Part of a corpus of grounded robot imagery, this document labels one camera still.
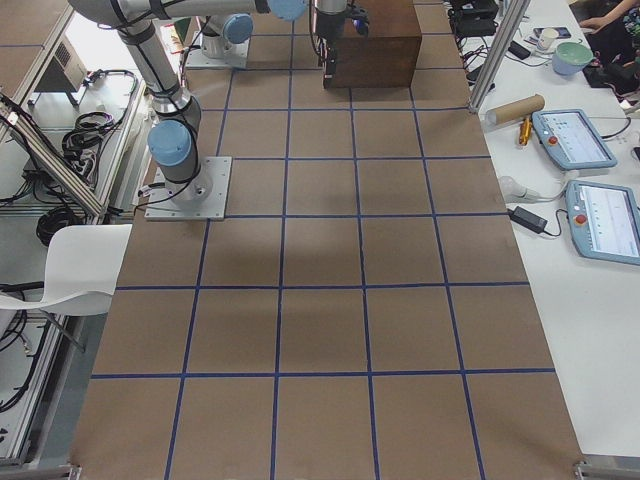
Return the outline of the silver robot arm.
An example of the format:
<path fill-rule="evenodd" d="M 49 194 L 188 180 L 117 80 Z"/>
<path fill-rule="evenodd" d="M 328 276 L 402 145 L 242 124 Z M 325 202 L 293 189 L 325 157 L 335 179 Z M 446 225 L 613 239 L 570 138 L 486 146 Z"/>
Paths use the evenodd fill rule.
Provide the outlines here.
<path fill-rule="evenodd" d="M 200 17 L 201 50 L 207 58 L 222 59 L 246 51 L 254 23 L 248 13 Z"/>
<path fill-rule="evenodd" d="M 114 29 L 127 46 L 153 96 L 159 116 L 177 120 L 195 137 L 201 110 L 180 83 L 155 34 L 153 21 L 180 17 L 221 17 L 226 14 L 273 14 L 294 21 L 311 16 L 311 31 L 324 44 L 331 65 L 335 43 L 348 20 L 361 35 L 368 33 L 368 13 L 353 1 L 72 1 L 74 10 L 101 27 Z"/>

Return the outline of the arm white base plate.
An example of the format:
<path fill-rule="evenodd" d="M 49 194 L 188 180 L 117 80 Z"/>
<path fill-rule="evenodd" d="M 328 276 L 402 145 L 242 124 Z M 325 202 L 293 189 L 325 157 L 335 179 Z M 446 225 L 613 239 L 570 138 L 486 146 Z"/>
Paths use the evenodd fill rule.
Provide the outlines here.
<path fill-rule="evenodd" d="M 221 36 L 201 34 L 186 58 L 187 69 L 245 69 L 250 40 L 233 44 Z"/>
<path fill-rule="evenodd" d="M 232 158 L 207 156 L 200 159 L 200 173 L 183 190 L 182 186 L 166 183 L 164 174 L 156 168 L 154 182 L 163 183 L 152 189 L 150 206 L 145 209 L 148 221 L 222 221 L 225 218 Z"/>

